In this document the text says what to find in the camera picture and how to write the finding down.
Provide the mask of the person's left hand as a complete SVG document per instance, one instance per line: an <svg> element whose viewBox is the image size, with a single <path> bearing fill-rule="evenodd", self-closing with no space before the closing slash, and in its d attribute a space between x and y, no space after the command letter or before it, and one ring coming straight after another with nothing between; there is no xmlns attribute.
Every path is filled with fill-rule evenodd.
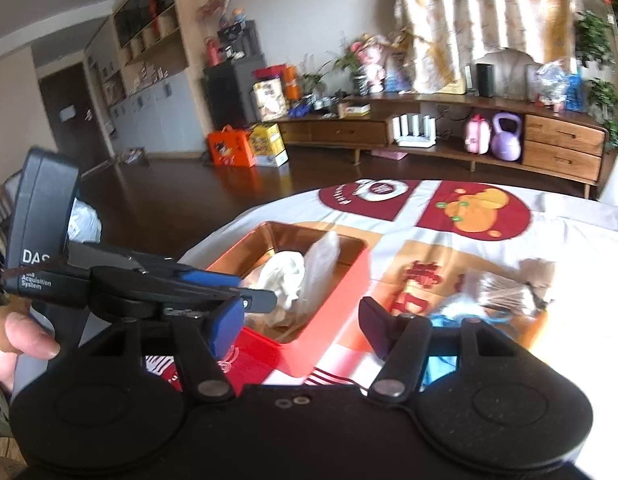
<svg viewBox="0 0 618 480"><path fill-rule="evenodd" d="M28 315L27 308L28 304L21 302L0 307L0 387L7 393L13 389L19 356L49 361L61 350L49 332Z"/></svg>

